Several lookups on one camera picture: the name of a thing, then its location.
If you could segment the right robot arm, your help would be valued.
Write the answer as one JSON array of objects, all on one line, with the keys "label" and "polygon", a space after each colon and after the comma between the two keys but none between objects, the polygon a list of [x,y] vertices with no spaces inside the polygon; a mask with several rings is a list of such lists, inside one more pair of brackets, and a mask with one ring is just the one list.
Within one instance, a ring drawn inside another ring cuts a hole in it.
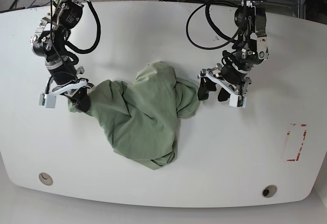
[{"label": "right robot arm", "polygon": [[[83,3],[86,2],[96,22],[94,44],[87,49],[80,49],[69,42],[71,30],[80,22]],[[40,95],[39,104],[54,108],[58,96],[67,97],[78,110],[86,112],[91,107],[88,90],[94,85],[88,79],[78,77],[84,74],[84,68],[75,66],[79,63],[78,54],[93,52],[101,38],[100,19],[91,0],[51,0],[50,10],[42,18],[31,38],[33,53],[45,58],[45,66],[50,73],[45,91]]]}]

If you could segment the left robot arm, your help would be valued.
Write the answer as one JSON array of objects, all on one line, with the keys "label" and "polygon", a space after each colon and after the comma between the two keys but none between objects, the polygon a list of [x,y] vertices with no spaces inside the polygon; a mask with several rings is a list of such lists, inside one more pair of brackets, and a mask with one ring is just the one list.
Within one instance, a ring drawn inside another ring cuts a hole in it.
[{"label": "left robot arm", "polygon": [[221,47],[231,43],[232,52],[224,50],[220,63],[200,72],[198,100],[208,99],[209,93],[217,91],[217,86],[220,86],[219,102],[229,101],[230,106],[244,107],[248,86],[252,83],[248,73],[269,56],[266,10],[259,5],[267,0],[238,0],[240,4],[234,16],[238,29],[232,37],[223,34],[211,18],[210,7],[214,1],[209,0],[204,5],[206,20],[214,32],[226,41]]}]

